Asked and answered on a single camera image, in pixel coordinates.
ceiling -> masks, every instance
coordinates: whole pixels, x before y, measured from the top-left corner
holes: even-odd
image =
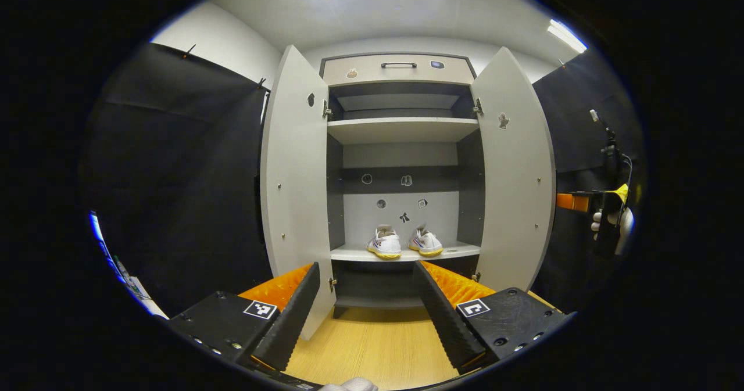
[[[372,37],[447,37],[506,46],[560,66],[577,55],[548,34],[534,0],[212,0],[277,50]]]

black curtain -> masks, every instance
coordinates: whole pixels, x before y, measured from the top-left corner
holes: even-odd
[[[173,316],[271,279],[257,193],[267,91],[148,44],[104,89],[81,176],[110,252]]]
[[[601,149],[606,134],[592,121],[597,110],[616,133],[617,147],[633,161],[629,205],[635,216],[638,185],[644,179],[643,134],[624,84],[595,49],[589,49],[536,81],[534,87],[548,121],[560,192],[617,189],[608,179]],[[624,168],[618,179],[626,180]],[[593,255],[591,214],[556,208],[553,230],[532,290],[562,311],[584,308],[624,256]]]

ceiling light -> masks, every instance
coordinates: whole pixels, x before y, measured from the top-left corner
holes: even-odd
[[[576,50],[579,54],[586,51],[586,46],[584,45],[584,43],[576,38],[576,35],[569,31],[568,28],[563,25],[563,23],[557,22],[555,20],[550,20],[548,32],[568,44],[569,47]]]

wooden floor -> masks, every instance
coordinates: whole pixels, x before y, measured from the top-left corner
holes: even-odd
[[[329,314],[313,338],[298,339],[284,372],[321,384],[361,376],[380,391],[457,376],[426,309],[348,309],[337,320]]]

drawer handle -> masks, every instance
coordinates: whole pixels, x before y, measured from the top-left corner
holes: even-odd
[[[416,68],[416,63],[382,63],[380,67],[385,68],[385,66],[388,66],[390,64],[405,64],[407,66],[411,66],[412,68]]]

